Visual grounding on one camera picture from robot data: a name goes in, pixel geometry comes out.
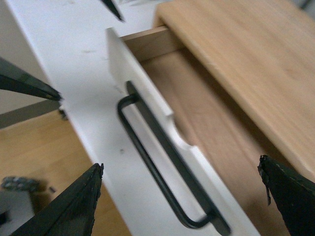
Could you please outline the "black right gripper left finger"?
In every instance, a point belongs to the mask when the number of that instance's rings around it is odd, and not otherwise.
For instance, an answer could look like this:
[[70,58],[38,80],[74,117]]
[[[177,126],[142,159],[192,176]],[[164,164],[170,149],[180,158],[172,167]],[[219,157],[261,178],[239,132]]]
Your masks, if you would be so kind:
[[101,195],[103,164],[93,164],[13,236],[90,236]]

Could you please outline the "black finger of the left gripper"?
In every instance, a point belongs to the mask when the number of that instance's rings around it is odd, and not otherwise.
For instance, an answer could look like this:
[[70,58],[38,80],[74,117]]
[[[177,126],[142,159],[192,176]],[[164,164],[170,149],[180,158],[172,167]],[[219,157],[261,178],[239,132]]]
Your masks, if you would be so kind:
[[61,101],[60,93],[9,61],[0,58],[0,89]]

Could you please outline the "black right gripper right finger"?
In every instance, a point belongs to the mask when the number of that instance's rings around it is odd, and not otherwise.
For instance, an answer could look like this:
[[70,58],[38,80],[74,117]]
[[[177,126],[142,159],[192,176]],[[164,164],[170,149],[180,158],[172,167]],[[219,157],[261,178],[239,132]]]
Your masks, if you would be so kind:
[[274,199],[290,235],[315,234],[315,183],[268,155],[257,167],[266,188],[267,201]]

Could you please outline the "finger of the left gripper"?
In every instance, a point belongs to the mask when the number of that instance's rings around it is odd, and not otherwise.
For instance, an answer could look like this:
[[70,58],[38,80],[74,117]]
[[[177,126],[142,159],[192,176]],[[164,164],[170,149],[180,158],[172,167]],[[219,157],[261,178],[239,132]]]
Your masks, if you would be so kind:
[[116,7],[113,0],[100,0],[107,9],[121,22],[124,21],[123,16],[120,12],[120,10]]

